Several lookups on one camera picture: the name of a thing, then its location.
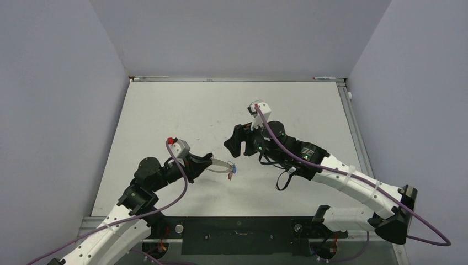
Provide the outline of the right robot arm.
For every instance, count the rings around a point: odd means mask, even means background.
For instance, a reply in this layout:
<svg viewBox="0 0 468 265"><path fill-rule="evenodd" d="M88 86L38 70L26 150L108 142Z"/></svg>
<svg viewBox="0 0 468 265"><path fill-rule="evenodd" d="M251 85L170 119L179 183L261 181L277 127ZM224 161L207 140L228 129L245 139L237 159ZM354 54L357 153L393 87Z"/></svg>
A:
<svg viewBox="0 0 468 265"><path fill-rule="evenodd" d="M312 221L316 235L347 230L373 231L390 243L406 243L412 221L408 211L414 209L416 188L380 182L342 163L325 149L288 136L281 122L270 121L268 125L284 149L265 127L251 129L250 124L236 125L224 146L234 158L258 153L268 163L285 168L290 176L327 185L363 204L361 208L349 209L319 207Z"/></svg>

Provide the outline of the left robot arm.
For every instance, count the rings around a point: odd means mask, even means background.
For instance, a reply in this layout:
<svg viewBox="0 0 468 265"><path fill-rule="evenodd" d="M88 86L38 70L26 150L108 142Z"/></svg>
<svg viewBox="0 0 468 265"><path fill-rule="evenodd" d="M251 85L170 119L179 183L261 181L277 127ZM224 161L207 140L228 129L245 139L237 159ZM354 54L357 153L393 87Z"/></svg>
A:
<svg viewBox="0 0 468 265"><path fill-rule="evenodd" d="M137 242L148 236L159 237L164 232L164 215L155 207L156 192L184 176L192 183L212 165L212 159L211 153L203 157L188 153L178 168L171 159L162 165L154 157L144 158L130 185L95 233L49 264L115 264Z"/></svg>

